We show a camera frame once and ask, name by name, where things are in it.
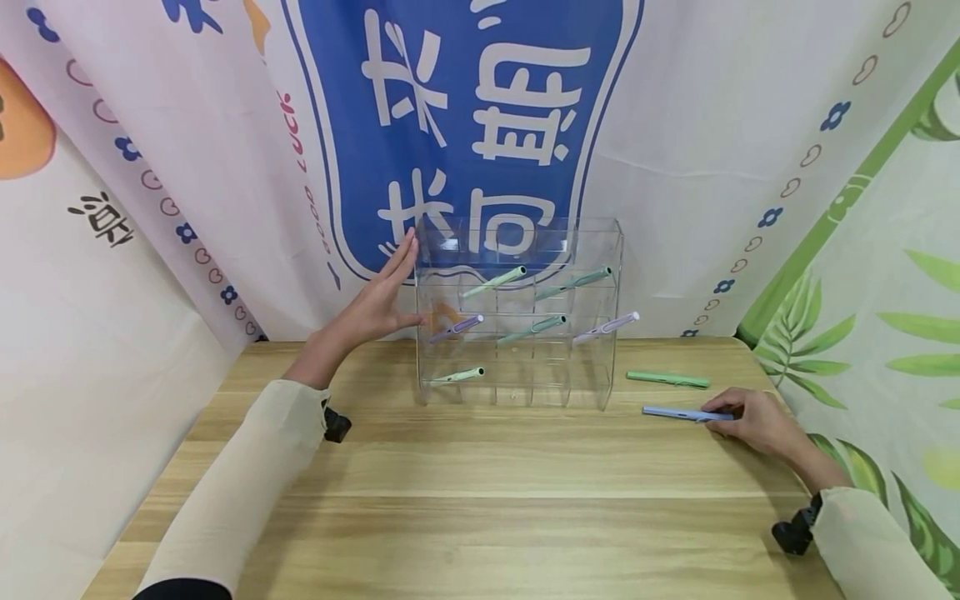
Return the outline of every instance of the acrylic compartment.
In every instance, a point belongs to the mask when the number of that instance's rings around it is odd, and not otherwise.
[[[465,219],[437,228],[420,220],[421,403],[606,408],[616,332],[579,345],[573,339],[620,316],[620,226],[615,219],[569,219],[547,228],[527,221],[525,228],[523,221],[482,228]],[[474,292],[520,266],[524,275]],[[466,331],[439,335],[478,315],[483,321]],[[527,335],[504,342],[519,333]]]

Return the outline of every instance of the mint green pen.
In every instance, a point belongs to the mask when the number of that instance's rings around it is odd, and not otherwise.
[[[610,267],[602,267],[594,271],[593,273],[587,273],[582,277],[577,277],[576,279],[571,279],[567,283],[560,285],[559,287],[551,287],[543,290],[534,297],[534,302],[540,300],[545,300],[547,298],[552,298],[558,294],[562,294],[567,290],[572,290],[575,287],[583,287],[585,285],[590,285],[594,281],[599,281],[600,279],[606,278],[613,275],[613,269]]]
[[[710,387],[710,380],[703,377],[686,377],[684,375],[670,375],[655,372],[627,371],[627,379],[634,381],[653,381],[654,383],[668,383],[670,385],[683,385],[690,388],[700,388],[705,390]]]
[[[517,277],[525,276],[526,274],[527,274],[527,268],[524,266],[519,266],[508,273],[504,273],[501,276],[494,277],[490,281],[482,285],[476,286],[472,290],[467,290],[466,292],[464,292],[464,299],[467,299],[470,296],[473,296],[475,294],[479,294],[480,292],[483,292],[485,290],[491,290],[497,286],[503,285],[504,283],[510,283]]]
[[[482,377],[484,373],[483,367],[477,367],[476,369],[470,369],[469,371],[460,371],[446,377],[440,377],[439,379],[434,379],[430,381],[431,388],[439,388],[442,385],[448,383],[456,383],[458,381],[466,381],[468,379],[473,379],[475,377]]]
[[[564,323],[566,323],[565,315],[560,315],[559,317],[550,317],[545,321],[540,321],[539,323],[534,323],[530,325],[530,328],[527,329],[526,331],[520,331],[519,333],[511,333],[510,335],[504,336],[499,340],[497,340],[496,344],[498,346],[501,346],[503,344],[510,344],[511,342],[515,342],[516,340],[523,339],[528,335],[534,335],[536,333],[545,331],[550,327],[556,327],[557,325],[564,324]]]

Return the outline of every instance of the wooden table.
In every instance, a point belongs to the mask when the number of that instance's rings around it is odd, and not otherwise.
[[[126,600],[180,506],[299,344],[238,360],[87,590]],[[321,445],[277,504],[239,597],[284,600],[840,598],[815,548],[787,558],[770,526],[807,501],[782,465],[644,404],[699,407],[773,389],[738,341],[622,342],[607,411],[418,406],[415,354],[367,345],[333,406],[353,429]],[[382,365],[376,371],[371,362]],[[709,390],[623,379],[709,377]]]

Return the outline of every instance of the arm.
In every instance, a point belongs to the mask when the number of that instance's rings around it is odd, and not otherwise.
[[[306,469],[326,430],[328,387],[361,344],[419,324],[396,311],[417,259],[413,231],[383,270],[270,382],[187,498],[134,600],[230,600],[274,505]]]
[[[770,394],[730,388],[704,405],[736,420],[715,420],[707,428],[784,461],[823,508],[813,538],[848,600],[950,600],[910,539],[870,492],[856,490],[850,476],[806,436]]]

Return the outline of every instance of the blue printed banner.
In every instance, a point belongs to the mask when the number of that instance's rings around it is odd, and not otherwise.
[[[355,274],[420,219],[524,262],[538,231],[576,223],[642,0],[293,2],[333,237]]]

